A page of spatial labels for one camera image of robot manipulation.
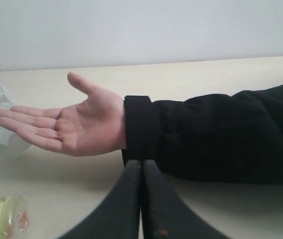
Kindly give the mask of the black sleeved forearm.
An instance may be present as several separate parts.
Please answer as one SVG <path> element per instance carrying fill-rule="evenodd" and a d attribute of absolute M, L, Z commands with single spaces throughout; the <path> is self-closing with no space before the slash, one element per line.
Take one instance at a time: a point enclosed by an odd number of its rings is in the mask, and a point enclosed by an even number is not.
<path fill-rule="evenodd" d="M 184 102 L 124 99 L 123 161 L 196 182 L 283 184 L 283 85 Z"/>

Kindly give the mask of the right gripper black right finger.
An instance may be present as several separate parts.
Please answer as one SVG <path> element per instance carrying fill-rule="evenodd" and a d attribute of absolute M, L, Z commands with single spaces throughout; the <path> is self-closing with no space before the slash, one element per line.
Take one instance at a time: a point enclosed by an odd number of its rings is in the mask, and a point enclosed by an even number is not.
<path fill-rule="evenodd" d="M 144 161 L 142 168 L 142 225 L 145 239 L 227 238 L 181 200 L 153 160 Z"/>

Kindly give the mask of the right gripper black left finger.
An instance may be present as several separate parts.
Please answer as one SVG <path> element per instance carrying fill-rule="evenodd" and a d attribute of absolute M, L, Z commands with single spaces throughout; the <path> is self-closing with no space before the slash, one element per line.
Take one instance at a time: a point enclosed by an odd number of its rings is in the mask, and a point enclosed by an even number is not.
<path fill-rule="evenodd" d="M 105 199 L 62 239 L 137 239 L 141 162 L 129 161 Z"/>

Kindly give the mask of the open bare human hand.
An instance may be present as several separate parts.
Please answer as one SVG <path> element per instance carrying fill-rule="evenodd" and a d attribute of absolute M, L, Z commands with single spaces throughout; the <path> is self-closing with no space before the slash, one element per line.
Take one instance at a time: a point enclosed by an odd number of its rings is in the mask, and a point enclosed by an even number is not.
<path fill-rule="evenodd" d="M 60 109 L 0 109 L 0 125 L 39 148 L 70 156 L 96 156 L 126 149 L 124 100 L 85 77 L 67 80 L 87 99 Z"/>

